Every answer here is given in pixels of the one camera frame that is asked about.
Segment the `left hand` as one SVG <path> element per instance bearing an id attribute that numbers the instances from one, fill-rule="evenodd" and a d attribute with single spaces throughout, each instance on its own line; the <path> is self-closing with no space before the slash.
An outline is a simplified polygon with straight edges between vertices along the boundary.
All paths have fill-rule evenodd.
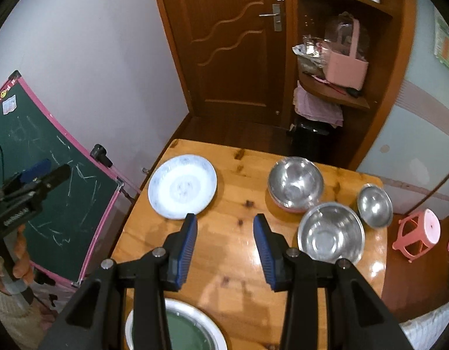
<path id="1" fill-rule="evenodd" d="M 16 241 L 14 245 L 14 254 L 17 257 L 13 267 L 13 275 L 17 279 L 22 280 L 26 286 L 29 286 L 34 280 L 33 269 L 31 268 L 30 256 L 27 251 L 27 240 L 23 234 L 25 225 L 21 225 L 16 232 Z M 3 261 L 0 258 L 0 291 L 9 294 L 6 290 L 1 276 L 3 275 Z"/>

